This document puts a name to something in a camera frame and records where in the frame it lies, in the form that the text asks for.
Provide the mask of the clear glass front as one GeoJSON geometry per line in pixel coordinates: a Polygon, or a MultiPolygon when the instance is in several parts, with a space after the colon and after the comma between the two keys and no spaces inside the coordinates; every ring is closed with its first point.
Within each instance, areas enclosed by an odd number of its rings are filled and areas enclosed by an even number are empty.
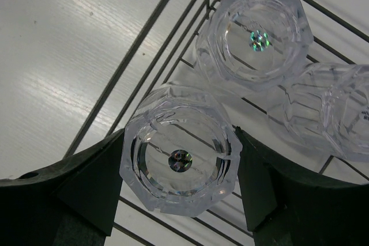
{"type": "Polygon", "coordinates": [[[266,97],[269,126],[286,143],[368,161],[368,65],[310,64],[266,97]]]}

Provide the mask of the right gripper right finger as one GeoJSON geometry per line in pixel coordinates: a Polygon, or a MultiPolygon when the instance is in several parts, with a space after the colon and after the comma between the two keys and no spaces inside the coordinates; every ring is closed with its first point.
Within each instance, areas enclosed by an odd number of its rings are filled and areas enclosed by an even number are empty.
{"type": "Polygon", "coordinates": [[[320,175],[237,127],[238,179],[256,245],[367,245],[368,185],[320,175]]]}

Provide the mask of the tall clear glass back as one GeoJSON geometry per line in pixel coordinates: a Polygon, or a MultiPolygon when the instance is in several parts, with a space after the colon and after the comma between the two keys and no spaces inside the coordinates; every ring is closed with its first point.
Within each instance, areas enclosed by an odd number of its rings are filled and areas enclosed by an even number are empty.
{"type": "Polygon", "coordinates": [[[245,97],[300,73],[312,43],[300,0],[221,0],[197,37],[194,67],[212,89],[245,97]]]}

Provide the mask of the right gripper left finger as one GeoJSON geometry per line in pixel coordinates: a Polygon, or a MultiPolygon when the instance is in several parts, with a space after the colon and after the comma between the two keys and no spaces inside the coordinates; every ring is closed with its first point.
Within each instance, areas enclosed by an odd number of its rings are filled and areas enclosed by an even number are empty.
{"type": "Polygon", "coordinates": [[[104,245],[122,186],[124,133],[17,179],[2,179],[1,245],[104,245]]]}

